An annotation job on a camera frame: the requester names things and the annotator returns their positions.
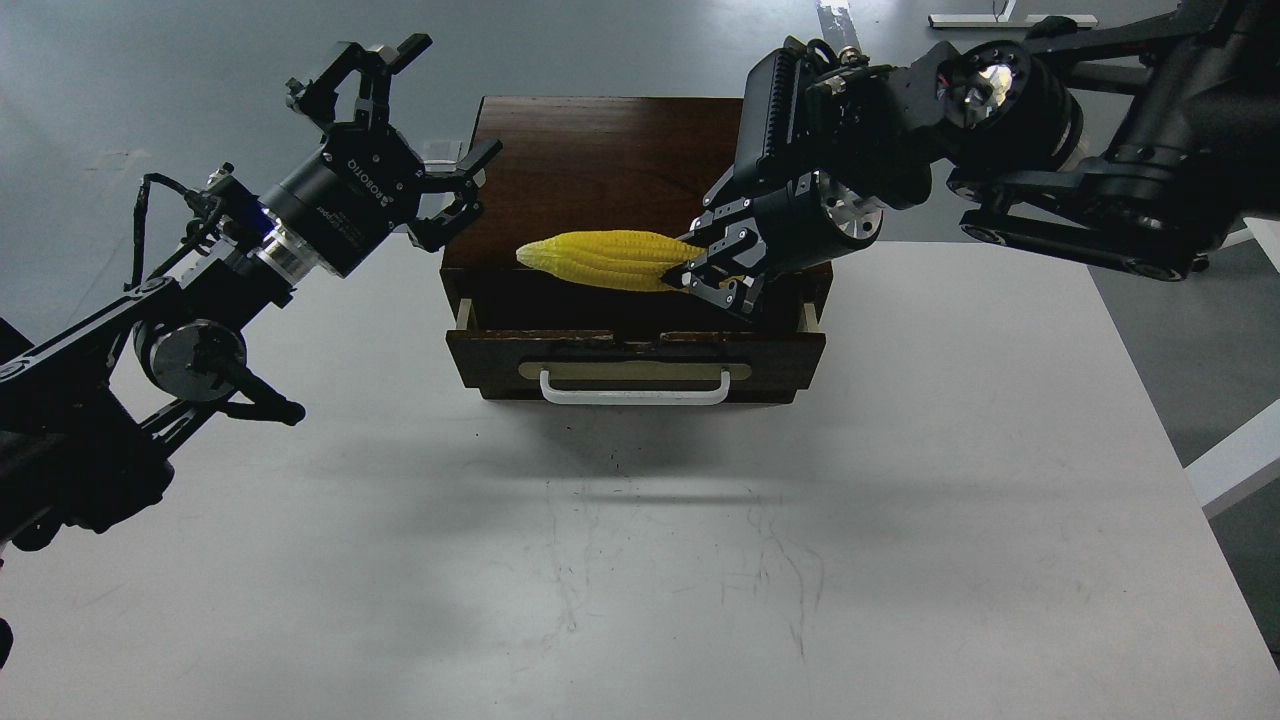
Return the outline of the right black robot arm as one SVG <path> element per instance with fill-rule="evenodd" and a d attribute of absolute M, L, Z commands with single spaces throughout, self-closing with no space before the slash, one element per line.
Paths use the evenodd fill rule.
<path fill-rule="evenodd" d="M 662 282 L 750 318 L 776 277 L 870 246 L 931 168 L 987 243 L 1181 281 L 1235 224 L 1277 217 L 1277 4 L 1183 1 L 1110 29 L 1052 15 L 1019 41 L 909 67 L 787 38 L 750 70 L 732 167 Z"/>

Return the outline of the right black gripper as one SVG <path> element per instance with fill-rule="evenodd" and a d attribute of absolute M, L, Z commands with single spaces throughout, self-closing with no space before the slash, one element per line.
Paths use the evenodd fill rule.
<path fill-rule="evenodd" d="M 823 170 L 749 197 L 727 170 L 703 199 L 703 213 L 678 237 L 700 252 L 668 269 L 668 286 L 744 322 L 763 314 L 765 286 L 869 247 L 886 205 Z"/>

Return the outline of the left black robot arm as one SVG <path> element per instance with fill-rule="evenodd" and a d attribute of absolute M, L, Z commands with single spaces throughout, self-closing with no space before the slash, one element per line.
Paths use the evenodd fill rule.
<path fill-rule="evenodd" d="M 435 252 L 483 213 L 477 141 L 428 161 L 390 120 L 394 78 L 433 44 L 340 42 L 285 100 L 317 147 L 255 193 L 232 164 L 202 184 L 140 181 L 122 292 L 49 340 L 3 325 L 3 550 L 96 534 L 163 500 L 172 457 L 211 418 L 293 427 L 305 407 L 250 365 L 247 327 L 316 270 L 346 278 L 397 232 Z"/>

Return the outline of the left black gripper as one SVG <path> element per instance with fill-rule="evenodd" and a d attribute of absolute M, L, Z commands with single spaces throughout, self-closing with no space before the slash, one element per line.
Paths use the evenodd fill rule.
<path fill-rule="evenodd" d="M 338 42 L 324 68 L 285 82 L 285 105 L 326 133 L 260 200 L 339 277 L 349 275 L 398 225 L 407 223 L 415 247 L 436 252 L 483 214 L 481 174 L 503 149 L 498 138 L 477 141 L 458 159 L 422 163 L 388 127 L 392 79 L 431 45 L 428 33 L 396 46 Z M 355 126 L 338 126 L 338 90 L 353 73 L 360 78 Z M 415 219 L 422 195 L 445 200 L 435 214 Z"/>

